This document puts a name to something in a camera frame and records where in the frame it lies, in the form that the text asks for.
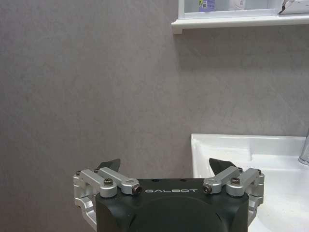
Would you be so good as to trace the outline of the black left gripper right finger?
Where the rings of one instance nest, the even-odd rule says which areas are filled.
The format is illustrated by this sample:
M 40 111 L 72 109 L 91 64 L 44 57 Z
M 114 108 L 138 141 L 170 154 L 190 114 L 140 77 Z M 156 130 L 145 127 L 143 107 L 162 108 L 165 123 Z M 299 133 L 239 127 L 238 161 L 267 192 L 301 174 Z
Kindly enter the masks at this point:
M 248 223 L 252 223 L 257 214 L 257 208 L 264 202 L 265 175 L 259 169 L 249 168 L 243 171 L 230 161 L 209 159 L 213 177 L 204 179 L 205 194 L 221 193 L 225 187 L 230 197 L 239 198 L 245 193 L 249 196 Z

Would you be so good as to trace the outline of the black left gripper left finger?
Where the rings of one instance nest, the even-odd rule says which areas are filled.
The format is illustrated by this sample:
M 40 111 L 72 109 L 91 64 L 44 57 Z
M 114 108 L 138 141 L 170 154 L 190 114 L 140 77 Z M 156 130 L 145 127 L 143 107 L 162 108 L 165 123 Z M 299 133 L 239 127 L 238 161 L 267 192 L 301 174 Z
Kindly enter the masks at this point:
M 74 204 L 81 209 L 83 218 L 95 231 L 97 231 L 95 195 L 111 199 L 117 195 L 118 190 L 130 196 L 141 193 L 141 185 L 137 179 L 118 172 L 120 163 L 120 159 L 102 162 L 94 170 L 77 171 L 73 176 Z

